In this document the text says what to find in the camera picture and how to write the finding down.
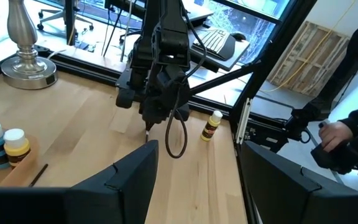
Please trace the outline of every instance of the keyboard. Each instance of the keyboard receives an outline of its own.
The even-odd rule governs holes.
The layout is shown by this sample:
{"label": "keyboard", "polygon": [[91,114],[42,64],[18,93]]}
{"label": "keyboard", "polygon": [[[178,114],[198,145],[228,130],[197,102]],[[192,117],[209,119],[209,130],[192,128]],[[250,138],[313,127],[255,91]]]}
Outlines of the keyboard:
{"label": "keyboard", "polygon": [[[199,37],[204,43],[208,55],[215,56],[220,60],[228,60],[233,56],[235,40],[225,30],[206,30]],[[197,39],[193,42],[193,47],[200,51],[203,50]]]}

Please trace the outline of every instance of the person's hand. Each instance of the person's hand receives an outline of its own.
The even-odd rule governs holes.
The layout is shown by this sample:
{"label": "person's hand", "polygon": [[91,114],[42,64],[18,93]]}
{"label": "person's hand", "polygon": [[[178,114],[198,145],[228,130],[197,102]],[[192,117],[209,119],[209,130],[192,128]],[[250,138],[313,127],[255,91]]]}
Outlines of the person's hand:
{"label": "person's hand", "polygon": [[340,121],[324,125],[318,135],[322,140],[321,146],[326,152],[333,150],[341,142],[353,138],[353,133],[349,127]]}

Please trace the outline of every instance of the wooden table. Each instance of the wooden table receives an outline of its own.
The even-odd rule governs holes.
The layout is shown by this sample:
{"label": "wooden table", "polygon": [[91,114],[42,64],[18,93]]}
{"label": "wooden table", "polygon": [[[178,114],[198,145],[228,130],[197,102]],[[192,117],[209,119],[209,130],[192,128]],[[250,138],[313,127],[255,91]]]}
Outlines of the wooden table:
{"label": "wooden table", "polygon": [[[138,105],[115,106],[111,86],[59,73],[44,90],[19,90],[0,76],[0,122],[38,138],[50,164],[37,186],[72,186],[101,171],[144,143]],[[229,123],[223,121],[213,140],[200,133],[208,115],[191,112],[186,122],[189,142],[181,159],[164,146],[166,123],[156,125],[151,139],[160,142],[157,180],[146,223],[246,223],[239,173]],[[183,144],[180,123],[170,135],[174,153]]]}

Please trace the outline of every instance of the metal lamp base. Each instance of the metal lamp base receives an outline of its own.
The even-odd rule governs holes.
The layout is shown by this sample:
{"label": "metal lamp base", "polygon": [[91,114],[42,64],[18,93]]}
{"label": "metal lamp base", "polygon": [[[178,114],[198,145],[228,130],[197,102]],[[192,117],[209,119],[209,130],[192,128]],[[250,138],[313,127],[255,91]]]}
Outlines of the metal lamp base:
{"label": "metal lamp base", "polygon": [[53,85],[58,79],[56,65],[47,58],[37,57],[37,61],[44,65],[44,69],[24,73],[15,69],[20,62],[19,57],[6,60],[1,65],[4,81],[10,86],[25,90],[39,90]]}

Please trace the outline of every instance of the wooden pallet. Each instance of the wooden pallet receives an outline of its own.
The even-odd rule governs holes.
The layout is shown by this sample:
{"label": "wooden pallet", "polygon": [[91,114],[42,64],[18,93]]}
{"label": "wooden pallet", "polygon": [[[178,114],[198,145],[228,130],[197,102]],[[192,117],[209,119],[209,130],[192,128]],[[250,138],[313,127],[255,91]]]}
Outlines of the wooden pallet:
{"label": "wooden pallet", "polygon": [[267,80],[276,86],[285,83],[284,88],[316,96],[345,56],[350,39],[346,35],[331,32],[317,47],[328,32],[329,29],[325,27],[304,22]]}

